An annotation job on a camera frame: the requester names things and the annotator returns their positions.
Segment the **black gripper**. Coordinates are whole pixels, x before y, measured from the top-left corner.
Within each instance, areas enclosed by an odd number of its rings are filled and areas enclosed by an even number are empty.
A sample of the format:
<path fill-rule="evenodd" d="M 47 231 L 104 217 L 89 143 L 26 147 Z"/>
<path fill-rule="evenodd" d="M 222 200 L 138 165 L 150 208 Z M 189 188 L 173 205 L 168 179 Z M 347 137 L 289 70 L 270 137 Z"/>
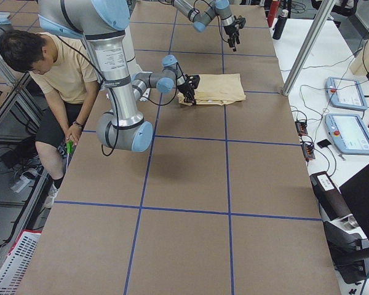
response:
<path fill-rule="evenodd" d="M 224 31 L 228 36 L 229 48 L 237 51 L 236 44 L 240 44 L 239 29 L 235 24 L 224 26 Z"/>
<path fill-rule="evenodd" d="M 184 83 L 177 86 L 179 92 L 184 96 L 184 102 L 191 105 L 196 105 L 196 99 L 192 95 L 192 87 L 188 83 Z"/>

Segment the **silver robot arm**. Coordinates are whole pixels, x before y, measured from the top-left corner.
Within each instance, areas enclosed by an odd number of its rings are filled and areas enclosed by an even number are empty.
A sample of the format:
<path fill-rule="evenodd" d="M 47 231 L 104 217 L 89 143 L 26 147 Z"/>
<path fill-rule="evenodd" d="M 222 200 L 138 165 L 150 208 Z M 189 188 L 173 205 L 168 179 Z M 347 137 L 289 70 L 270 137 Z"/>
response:
<path fill-rule="evenodd" d="M 57 36 L 83 39 L 88 55 L 104 83 L 112 109 L 97 126 L 102 145 L 132 152 L 147 150 L 153 126 L 137 108 L 147 89 L 181 92 L 187 103 L 195 102 L 198 75 L 185 74 L 173 55 L 162 60 L 159 73 L 131 74 L 123 40 L 130 12 L 126 1 L 39 1 L 41 28 Z"/>
<path fill-rule="evenodd" d="M 239 31 L 244 28 L 246 19 L 241 15 L 237 17 L 232 13 L 229 1 L 204 1 L 206 4 L 204 11 L 196 8 L 196 1 L 193 4 L 182 0 L 163 1 L 163 3 L 173 6 L 186 16 L 199 33 L 203 32 L 217 18 L 222 40 L 228 43 L 228 46 L 234 52 L 237 51 L 236 45 L 240 44 Z"/>

